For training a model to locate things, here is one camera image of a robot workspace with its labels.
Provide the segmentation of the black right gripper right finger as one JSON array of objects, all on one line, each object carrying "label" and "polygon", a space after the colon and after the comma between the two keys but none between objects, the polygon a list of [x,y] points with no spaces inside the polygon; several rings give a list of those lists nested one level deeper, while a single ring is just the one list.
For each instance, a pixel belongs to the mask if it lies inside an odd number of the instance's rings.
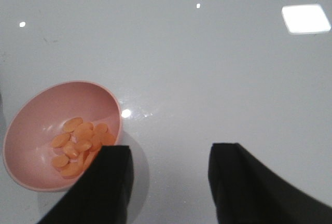
[{"label": "black right gripper right finger", "polygon": [[238,143],[212,145],[208,179],[218,223],[331,223],[331,207],[283,180]]}]

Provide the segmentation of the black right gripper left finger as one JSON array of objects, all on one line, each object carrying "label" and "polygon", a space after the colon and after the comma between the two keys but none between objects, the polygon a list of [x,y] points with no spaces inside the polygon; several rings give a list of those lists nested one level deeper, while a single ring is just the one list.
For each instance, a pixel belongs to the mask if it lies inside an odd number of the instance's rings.
[{"label": "black right gripper left finger", "polygon": [[133,187],[129,146],[104,146],[39,223],[126,223]]}]

